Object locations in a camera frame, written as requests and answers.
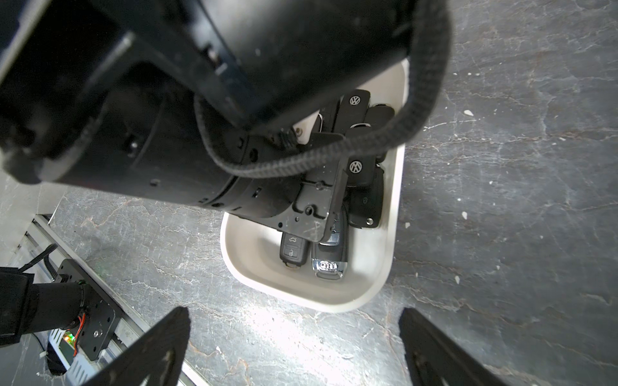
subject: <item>black key fob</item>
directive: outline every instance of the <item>black key fob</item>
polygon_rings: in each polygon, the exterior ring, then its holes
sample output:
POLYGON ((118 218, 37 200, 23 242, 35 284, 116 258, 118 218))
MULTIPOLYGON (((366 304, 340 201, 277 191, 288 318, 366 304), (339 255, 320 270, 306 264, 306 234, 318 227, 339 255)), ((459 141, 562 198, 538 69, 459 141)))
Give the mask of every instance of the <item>black key fob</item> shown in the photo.
POLYGON ((287 266, 300 267, 307 262, 309 244, 310 242, 304 238, 283 232, 281 246, 279 247, 279 258, 287 266))
POLYGON ((338 99, 322 107, 311 132, 332 133, 332 128, 335 125, 335 117, 337 116, 338 109, 338 99))
POLYGON ((370 96, 366 90, 354 90, 345 94, 339 105, 332 132, 345 134, 350 126, 364 122, 370 96))
POLYGON ((349 224, 355 228, 376 228, 382 216, 384 171, 375 167, 373 183, 364 189, 350 190, 349 224))
MULTIPOLYGON (((354 138, 371 133, 373 127, 368 124, 352 125, 345 133, 347 138, 354 138)), ((373 183, 373 174, 376 167, 376 156, 352 156, 348 159, 347 186, 349 188, 366 188, 373 183)))
POLYGON ((331 234, 319 243, 312 243, 311 265, 321 279, 339 280, 347 266, 348 225, 347 210, 341 208, 331 227, 331 234))
MULTIPOLYGON (((373 130, 382 128, 388 121, 395 116, 395 110, 387 104, 377 104, 367 109, 365 114, 365 122, 371 125, 373 130)), ((376 163, 382 163, 386 153, 376 156, 376 163)))

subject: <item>audi key fob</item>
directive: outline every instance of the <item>audi key fob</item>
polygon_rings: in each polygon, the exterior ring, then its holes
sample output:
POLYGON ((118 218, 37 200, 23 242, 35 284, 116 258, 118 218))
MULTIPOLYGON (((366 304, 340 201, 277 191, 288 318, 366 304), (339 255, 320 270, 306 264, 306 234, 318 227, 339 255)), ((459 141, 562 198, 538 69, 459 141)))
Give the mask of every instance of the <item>audi key fob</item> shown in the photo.
POLYGON ((288 267, 289 264, 300 267, 307 262, 309 244, 310 242, 304 238, 283 232, 281 246, 279 247, 279 258, 288 267))
MULTIPOLYGON (((372 130, 378 130, 386 125, 388 121, 395 116, 395 110, 387 104, 377 104, 367 109, 365 114, 365 123, 371 125, 372 130)), ((380 164, 384 161, 386 153, 376 156, 376 163, 380 164)))
MULTIPOLYGON (((352 125, 345 133, 347 138, 354 138, 371 133, 373 127, 368 124, 352 125)), ((376 156, 352 156, 348 159, 347 186, 349 188, 365 188, 373 183, 376 156)))
POLYGON ((384 171, 375 167, 373 183, 363 189, 350 190, 349 224, 355 228, 376 228, 382 216, 384 171))
POLYGON ((345 134, 350 126, 364 122, 370 96, 366 90, 354 90, 345 94, 339 105, 332 132, 345 134))
POLYGON ((327 280, 341 279, 347 266, 347 210, 341 207, 341 212, 334 216, 330 235, 319 243, 313 243, 311 251, 313 272, 317 277, 327 280))

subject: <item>white tray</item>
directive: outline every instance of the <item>white tray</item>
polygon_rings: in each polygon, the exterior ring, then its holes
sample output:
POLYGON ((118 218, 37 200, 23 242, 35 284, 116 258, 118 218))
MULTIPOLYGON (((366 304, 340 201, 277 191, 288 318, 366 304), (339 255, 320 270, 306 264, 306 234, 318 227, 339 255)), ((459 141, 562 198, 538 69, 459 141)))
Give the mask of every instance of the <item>white tray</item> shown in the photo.
MULTIPOLYGON (((407 62, 394 65, 360 86, 371 103, 388 103, 399 111, 407 97, 407 62)), ((340 280, 315 277, 311 261, 297 270, 279 259, 281 232, 229 213, 221 224, 221 253, 238 281, 256 290, 318 311, 341 313, 367 303, 386 282, 391 270, 405 145, 387 153, 384 203, 380 225, 350 227, 348 265, 340 280)))

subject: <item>braided cable sleeve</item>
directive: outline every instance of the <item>braided cable sleeve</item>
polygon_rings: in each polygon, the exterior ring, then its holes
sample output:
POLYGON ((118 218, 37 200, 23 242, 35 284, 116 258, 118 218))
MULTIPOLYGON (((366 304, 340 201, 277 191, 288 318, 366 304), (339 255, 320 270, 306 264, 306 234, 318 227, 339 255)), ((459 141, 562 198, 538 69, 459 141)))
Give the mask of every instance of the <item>braided cable sleeve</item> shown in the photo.
POLYGON ((194 97, 195 117, 204 146, 215 164, 238 177, 273 178, 306 172, 353 155, 384 153, 411 140, 433 110, 446 72, 451 46, 451 21, 446 0, 417 0, 412 12, 410 40, 410 94, 399 113, 385 126, 356 138, 344 138, 330 145, 277 159, 240 165, 220 152, 221 137, 206 129, 204 100, 194 97))

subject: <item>gray marble surface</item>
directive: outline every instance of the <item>gray marble surface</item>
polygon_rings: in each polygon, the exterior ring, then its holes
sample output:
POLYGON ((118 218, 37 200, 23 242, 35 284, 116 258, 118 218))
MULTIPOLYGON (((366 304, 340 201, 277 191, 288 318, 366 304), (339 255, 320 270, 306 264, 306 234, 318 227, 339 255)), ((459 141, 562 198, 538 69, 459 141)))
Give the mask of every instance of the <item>gray marble surface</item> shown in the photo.
POLYGON ((53 228, 150 323, 188 306, 187 358, 214 384, 409 384, 404 306, 510 384, 615 384, 617 4, 451 8, 452 64, 407 147, 392 271, 359 310, 236 281, 217 212, 70 188, 53 228))

